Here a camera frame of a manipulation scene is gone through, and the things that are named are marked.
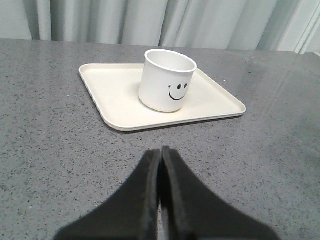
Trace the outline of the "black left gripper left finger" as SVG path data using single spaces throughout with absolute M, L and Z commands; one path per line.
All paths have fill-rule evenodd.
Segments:
M 147 150 L 125 183 L 102 205 L 62 228 L 56 240 L 155 240 L 161 152 Z

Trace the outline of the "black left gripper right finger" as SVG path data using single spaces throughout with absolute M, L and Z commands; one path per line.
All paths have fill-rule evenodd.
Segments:
M 162 149 L 161 206 L 170 240 L 277 240 L 269 226 L 213 193 L 177 150 Z

